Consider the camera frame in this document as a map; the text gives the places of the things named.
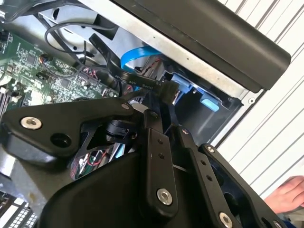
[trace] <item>blue tab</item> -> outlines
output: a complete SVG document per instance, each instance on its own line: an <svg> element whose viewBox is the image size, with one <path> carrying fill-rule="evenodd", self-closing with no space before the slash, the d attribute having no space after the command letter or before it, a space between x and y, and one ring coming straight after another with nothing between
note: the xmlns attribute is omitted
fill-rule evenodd
<svg viewBox="0 0 304 228"><path fill-rule="evenodd" d="M199 101L214 112L217 112L219 110L219 101L207 93L204 93Z"/></svg>
<svg viewBox="0 0 304 228"><path fill-rule="evenodd" d="M172 81L180 84L179 90L181 90L184 94L187 94L191 89L192 85L187 80L181 78L180 76L174 74L172 77Z"/></svg>

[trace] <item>motherboard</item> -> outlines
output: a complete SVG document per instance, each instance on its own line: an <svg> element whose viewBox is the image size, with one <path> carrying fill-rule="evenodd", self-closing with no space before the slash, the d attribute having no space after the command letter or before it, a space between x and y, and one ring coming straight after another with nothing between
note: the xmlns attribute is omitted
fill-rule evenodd
<svg viewBox="0 0 304 228"><path fill-rule="evenodd" d="M47 66L58 77L43 67L42 56L48 56ZM0 28L0 116L15 107L118 96L94 71L87 68L70 77L75 72L64 61Z"/></svg>

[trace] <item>finger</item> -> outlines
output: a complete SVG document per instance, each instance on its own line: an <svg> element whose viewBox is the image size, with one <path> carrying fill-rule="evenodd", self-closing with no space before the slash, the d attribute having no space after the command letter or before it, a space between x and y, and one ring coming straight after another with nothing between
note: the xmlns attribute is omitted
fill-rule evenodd
<svg viewBox="0 0 304 228"><path fill-rule="evenodd" d="M287 200L290 200L291 202L302 192L304 192L304 181L302 181L298 186L296 186L291 191L287 192L284 197Z"/></svg>
<svg viewBox="0 0 304 228"><path fill-rule="evenodd" d="M297 176L278 188L279 194L286 194L304 181L304 176Z"/></svg>
<svg viewBox="0 0 304 228"><path fill-rule="evenodd" d="M302 192L301 194L297 195L294 200L293 203L296 207L304 204L304 192Z"/></svg>

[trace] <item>human hand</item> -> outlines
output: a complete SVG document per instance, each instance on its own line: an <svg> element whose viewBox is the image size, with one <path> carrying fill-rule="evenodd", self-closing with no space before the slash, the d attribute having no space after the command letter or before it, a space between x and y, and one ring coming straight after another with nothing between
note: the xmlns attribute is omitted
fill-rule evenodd
<svg viewBox="0 0 304 228"><path fill-rule="evenodd" d="M304 207L304 176L291 177L264 201L276 214Z"/></svg>

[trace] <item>white wall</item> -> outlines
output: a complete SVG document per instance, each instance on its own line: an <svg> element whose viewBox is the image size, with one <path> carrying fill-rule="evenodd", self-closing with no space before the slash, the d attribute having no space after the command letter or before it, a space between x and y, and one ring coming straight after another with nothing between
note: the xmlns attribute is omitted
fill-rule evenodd
<svg viewBox="0 0 304 228"><path fill-rule="evenodd" d="M304 1L220 2L292 56L285 74L219 147L264 198L289 176L304 175Z"/></svg>

